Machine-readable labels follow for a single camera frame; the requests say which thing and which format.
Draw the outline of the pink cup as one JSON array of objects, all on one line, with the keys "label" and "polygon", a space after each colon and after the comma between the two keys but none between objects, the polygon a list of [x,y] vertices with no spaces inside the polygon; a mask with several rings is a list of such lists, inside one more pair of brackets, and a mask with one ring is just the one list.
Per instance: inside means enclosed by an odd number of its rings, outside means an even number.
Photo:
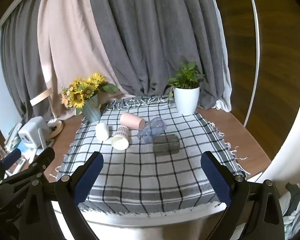
[{"label": "pink cup", "polygon": [[122,113],[120,116],[120,124],[130,129],[141,130],[145,126],[145,120],[131,113]]}]

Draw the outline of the white ceramic cup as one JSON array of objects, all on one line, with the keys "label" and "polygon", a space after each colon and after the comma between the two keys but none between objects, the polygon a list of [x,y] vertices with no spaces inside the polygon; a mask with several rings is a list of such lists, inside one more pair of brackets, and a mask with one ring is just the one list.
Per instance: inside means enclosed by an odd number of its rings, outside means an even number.
[{"label": "white ceramic cup", "polygon": [[106,141],[109,139],[110,135],[109,135],[109,127],[107,124],[99,122],[96,126],[95,126],[95,136],[96,139],[99,141]]}]

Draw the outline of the patterned paper cup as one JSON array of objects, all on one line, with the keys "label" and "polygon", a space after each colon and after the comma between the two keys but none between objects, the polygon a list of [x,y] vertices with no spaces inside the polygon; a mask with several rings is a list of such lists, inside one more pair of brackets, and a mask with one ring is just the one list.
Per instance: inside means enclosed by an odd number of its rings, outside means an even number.
[{"label": "patterned paper cup", "polygon": [[128,141],[129,129],[126,126],[119,126],[115,135],[111,139],[111,145],[114,149],[123,151],[129,147]]}]

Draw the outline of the grey smoked glass cup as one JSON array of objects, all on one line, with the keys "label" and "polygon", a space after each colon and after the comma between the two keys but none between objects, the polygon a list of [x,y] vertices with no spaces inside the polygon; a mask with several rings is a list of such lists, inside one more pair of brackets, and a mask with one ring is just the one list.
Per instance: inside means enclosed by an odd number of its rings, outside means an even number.
[{"label": "grey smoked glass cup", "polygon": [[175,134],[161,135],[153,139],[153,152],[158,156],[177,154],[179,151],[180,142]]}]

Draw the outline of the plaid tablecloth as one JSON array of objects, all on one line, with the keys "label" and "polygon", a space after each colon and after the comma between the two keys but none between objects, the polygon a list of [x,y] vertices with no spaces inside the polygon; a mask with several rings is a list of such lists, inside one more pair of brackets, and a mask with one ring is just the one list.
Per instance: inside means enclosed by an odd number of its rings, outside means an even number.
[{"label": "plaid tablecloth", "polygon": [[179,138],[178,153],[156,156],[151,144],[129,133],[129,147],[116,150],[110,141],[100,141],[94,123],[83,121],[69,152],[58,170],[59,176],[71,175],[91,154],[100,152],[104,165],[87,200],[79,205],[83,211],[101,211],[116,215],[192,210],[214,202],[214,193],[200,166],[202,153],[210,151],[232,174],[245,175],[230,145],[215,125],[199,113],[180,115],[173,100],[157,97],[134,97],[112,101],[102,106],[101,122],[114,135],[122,113],[132,113],[150,121],[162,118],[165,135]]}]

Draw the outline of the wooden lamp base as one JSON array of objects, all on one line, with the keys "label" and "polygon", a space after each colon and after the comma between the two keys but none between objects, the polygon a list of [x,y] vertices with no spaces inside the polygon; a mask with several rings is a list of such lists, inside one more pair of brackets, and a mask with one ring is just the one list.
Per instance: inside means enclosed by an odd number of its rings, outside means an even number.
[{"label": "wooden lamp base", "polygon": [[58,118],[50,120],[47,125],[50,129],[50,133],[47,136],[49,139],[55,138],[57,135],[59,135],[64,127],[62,121]]}]

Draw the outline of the white box device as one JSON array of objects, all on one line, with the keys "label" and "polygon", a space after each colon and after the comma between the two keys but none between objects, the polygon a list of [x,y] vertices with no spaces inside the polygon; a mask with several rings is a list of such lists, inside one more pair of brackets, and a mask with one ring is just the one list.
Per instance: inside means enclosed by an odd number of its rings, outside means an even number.
[{"label": "white box device", "polygon": [[49,139],[49,129],[47,123],[42,116],[31,118],[21,129],[18,135],[22,142],[28,148],[47,148],[47,140]]}]

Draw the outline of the teal ribbed vase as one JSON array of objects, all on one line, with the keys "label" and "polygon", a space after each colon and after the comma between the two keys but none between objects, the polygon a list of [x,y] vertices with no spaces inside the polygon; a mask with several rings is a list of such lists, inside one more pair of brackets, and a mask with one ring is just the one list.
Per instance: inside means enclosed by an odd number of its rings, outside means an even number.
[{"label": "teal ribbed vase", "polygon": [[101,105],[98,100],[98,94],[86,100],[85,105],[82,108],[82,113],[90,123],[100,120],[102,114]]}]

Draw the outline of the sunflower bouquet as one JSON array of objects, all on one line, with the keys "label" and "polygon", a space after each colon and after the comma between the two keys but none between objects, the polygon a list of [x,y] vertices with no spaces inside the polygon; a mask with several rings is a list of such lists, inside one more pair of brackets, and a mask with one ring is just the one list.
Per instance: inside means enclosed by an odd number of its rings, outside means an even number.
[{"label": "sunflower bouquet", "polygon": [[113,94],[118,90],[114,84],[107,82],[103,75],[94,73],[86,79],[78,77],[68,87],[63,87],[61,104],[67,109],[73,107],[82,109],[87,101],[97,95],[98,92]]}]

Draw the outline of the clear blue plastic jar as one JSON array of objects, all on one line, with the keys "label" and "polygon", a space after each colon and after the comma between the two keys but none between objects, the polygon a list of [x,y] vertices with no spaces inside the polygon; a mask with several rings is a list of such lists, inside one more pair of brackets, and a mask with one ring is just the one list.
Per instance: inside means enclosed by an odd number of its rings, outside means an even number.
[{"label": "clear blue plastic jar", "polygon": [[165,128],[166,124],[164,120],[160,117],[156,117],[148,122],[143,129],[139,130],[138,139],[144,144],[149,144],[153,142],[155,137],[160,136]]}]

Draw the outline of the pink curtain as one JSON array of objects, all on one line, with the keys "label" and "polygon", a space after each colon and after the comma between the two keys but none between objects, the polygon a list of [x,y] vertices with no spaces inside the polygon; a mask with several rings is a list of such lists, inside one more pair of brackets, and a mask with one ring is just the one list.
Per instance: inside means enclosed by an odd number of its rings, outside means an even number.
[{"label": "pink curtain", "polygon": [[119,89],[113,95],[101,93],[101,103],[130,97],[110,64],[90,0],[41,0],[37,37],[44,80],[53,89],[52,107],[58,118],[66,120],[75,114],[61,103],[61,90],[78,77],[98,73]]}]

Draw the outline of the white pot green plant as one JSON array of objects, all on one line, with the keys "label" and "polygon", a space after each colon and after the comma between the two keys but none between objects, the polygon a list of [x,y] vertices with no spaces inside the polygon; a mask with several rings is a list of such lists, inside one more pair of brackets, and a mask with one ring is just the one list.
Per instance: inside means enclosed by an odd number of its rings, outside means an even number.
[{"label": "white pot green plant", "polygon": [[170,77],[169,98],[173,97],[176,108],[181,115],[192,115],[195,113],[200,94],[200,83],[203,81],[204,74],[197,69],[197,63],[180,63],[181,69]]}]

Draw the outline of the grey curtain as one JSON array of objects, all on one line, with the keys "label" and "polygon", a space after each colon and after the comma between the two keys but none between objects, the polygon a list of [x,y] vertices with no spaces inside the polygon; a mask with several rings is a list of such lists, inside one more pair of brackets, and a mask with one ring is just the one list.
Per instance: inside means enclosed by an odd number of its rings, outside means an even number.
[{"label": "grey curtain", "polygon": [[[7,89],[23,120],[51,117],[53,89],[44,80],[37,24],[41,0],[21,0],[1,28]],[[231,111],[231,81],[216,0],[90,0],[104,49],[130,95],[160,96],[181,62],[204,74],[199,104]]]}]

